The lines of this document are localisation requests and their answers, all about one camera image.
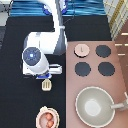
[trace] small bowl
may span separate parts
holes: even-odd
[[[37,115],[37,118],[36,118],[36,127],[37,128],[47,128],[46,125],[47,125],[47,122],[48,120],[46,119],[46,114],[47,113],[50,113],[52,114],[53,118],[51,121],[54,121],[54,124],[51,128],[57,128],[58,126],[58,115],[56,113],[56,111],[54,111],[54,109],[48,109],[47,107],[43,107],[39,114]]]

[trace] black burner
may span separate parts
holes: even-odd
[[[100,57],[108,57],[111,54],[111,49],[106,45],[99,45],[96,48],[96,54]]]
[[[103,76],[112,76],[115,72],[114,66],[109,62],[100,63],[98,70]]]
[[[75,66],[75,72],[79,76],[87,76],[91,71],[89,64],[86,62],[79,62]]]

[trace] cable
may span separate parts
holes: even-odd
[[[0,1],[0,3],[4,6],[4,9],[5,9],[4,11],[1,11],[1,12],[7,12],[7,13],[8,13],[8,16],[10,16],[10,15],[9,15],[9,11],[11,10],[11,9],[10,9],[10,6],[11,6],[12,1],[13,1],[13,0],[10,1],[8,9],[6,9],[5,4],[3,4],[2,1]]]
[[[71,0],[71,1],[72,1],[73,10],[74,10],[74,11],[73,11],[73,16],[72,16],[71,19],[66,20],[66,21],[63,23],[63,25],[65,25],[68,21],[73,20],[74,17],[75,17],[75,0]]]
[[[4,11],[0,11],[0,12],[6,12],[6,11],[7,11],[7,9],[6,9],[5,4],[3,4],[3,3],[2,3],[2,1],[0,1],[0,3],[4,6]]]
[[[10,9],[10,6],[11,6],[12,2],[13,2],[13,0],[11,0],[11,2],[10,2],[10,4],[9,4],[9,7],[8,7],[8,11],[7,11],[8,16],[10,16],[10,15],[9,15],[9,11],[11,10],[11,9]]]

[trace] white bowl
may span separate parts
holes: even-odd
[[[112,97],[99,87],[87,87],[76,98],[76,112],[79,118],[91,127],[105,127],[114,118]]]

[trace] white wall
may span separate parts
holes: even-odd
[[[108,16],[108,22],[110,23],[113,13],[115,12],[116,6],[120,0],[104,0],[104,7]],[[114,23],[110,25],[111,37],[114,40],[120,32],[123,24],[128,19],[128,0],[124,0],[123,5],[120,4],[121,8],[118,12],[117,17],[114,19]]]

